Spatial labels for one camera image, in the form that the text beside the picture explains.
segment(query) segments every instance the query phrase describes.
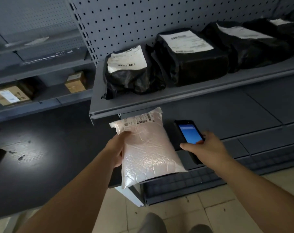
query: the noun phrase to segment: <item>dark table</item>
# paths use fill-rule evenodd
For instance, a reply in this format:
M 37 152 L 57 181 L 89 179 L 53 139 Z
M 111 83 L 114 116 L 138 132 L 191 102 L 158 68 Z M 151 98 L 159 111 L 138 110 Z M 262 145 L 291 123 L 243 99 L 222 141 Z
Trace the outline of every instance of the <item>dark table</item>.
M 88 116 L 90 101 L 0 123 L 0 218 L 44 205 L 105 147 L 116 133 L 110 116 Z M 115 168 L 109 187 L 121 185 Z

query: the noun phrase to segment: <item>person's left hand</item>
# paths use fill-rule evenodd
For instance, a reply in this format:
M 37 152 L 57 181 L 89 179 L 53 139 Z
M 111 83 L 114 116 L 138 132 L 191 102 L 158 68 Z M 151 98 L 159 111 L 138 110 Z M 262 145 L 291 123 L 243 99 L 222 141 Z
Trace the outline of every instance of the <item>person's left hand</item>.
M 109 152 L 109 154 L 112 155 L 112 158 L 114 159 L 115 167 L 118 167 L 122 163 L 122 149 L 124 146 L 124 140 L 131 135 L 130 131 L 124 131 L 120 133 L 119 135 L 114 135 L 113 138 L 111 138 L 105 148 L 104 151 Z

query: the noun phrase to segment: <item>white plastic package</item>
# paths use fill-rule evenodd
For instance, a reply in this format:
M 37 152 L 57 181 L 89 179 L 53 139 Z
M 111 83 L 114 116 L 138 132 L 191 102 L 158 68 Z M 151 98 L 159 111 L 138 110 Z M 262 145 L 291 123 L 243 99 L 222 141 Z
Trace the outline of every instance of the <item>white plastic package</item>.
M 109 125 L 118 134 L 132 131 L 123 150 L 123 189 L 154 177 L 186 172 L 163 127 L 160 107 Z

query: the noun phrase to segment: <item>white shipping label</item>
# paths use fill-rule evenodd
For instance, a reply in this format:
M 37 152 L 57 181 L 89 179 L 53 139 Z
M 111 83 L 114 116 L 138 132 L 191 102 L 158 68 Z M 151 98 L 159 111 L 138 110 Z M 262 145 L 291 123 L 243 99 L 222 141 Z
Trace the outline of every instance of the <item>white shipping label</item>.
M 123 120 L 124 129 L 131 126 L 136 126 L 142 123 L 154 123 L 154 117 L 152 113 L 141 114 L 133 118 L 127 118 Z
M 118 54 L 112 53 L 107 63 L 109 73 L 117 70 L 141 70 L 147 67 L 141 45 Z
M 287 20 L 283 20 L 283 19 L 273 19 L 273 20 L 270 20 L 269 22 L 273 23 L 276 26 L 286 24 L 286 23 L 294 23 L 292 21 L 287 21 Z
M 46 41 L 48 38 L 49 37 L 45 37 L 45 38 L 40 38 L 40 39 L 33 40 L 30 43 L 26 43 L 25 46 L 42 43 L 42 42 Z
M 190 30 L 160 36 L 175 53 L 187 54 L 213 49 L 210 44 L 195 35 Z
M 74 80 L 74 79 L 77 79 L 77 78 L 81 78 L 81 74 L 70 75 L 68 77 L 67 81 Z
M 3 96 L 10 103 L 15 103 L 20 101 L 15 95 L 13 95 L 9 90 L 0 91 L 0 95 Z
M 241 26 L 232 28 L 224 28 L 217 24 L 220 31 L 230 36 L 238 37 L 240 39 L 272 39 L 273 37 L 259 33 Z

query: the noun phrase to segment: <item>brown cardboard package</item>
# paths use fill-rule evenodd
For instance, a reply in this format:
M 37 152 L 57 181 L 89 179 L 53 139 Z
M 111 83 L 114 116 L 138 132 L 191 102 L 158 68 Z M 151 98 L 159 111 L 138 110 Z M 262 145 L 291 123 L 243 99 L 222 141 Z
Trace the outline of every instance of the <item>brown cardboard package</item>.
M 0 85 L 0 104 L 12 105 L 31 100 L 33 88 L 22 82 Z
M 71 93 L 80 92 L 85 90 L 86 78 L 83 71 L 70 75 L 65 82 L 66 87 Z

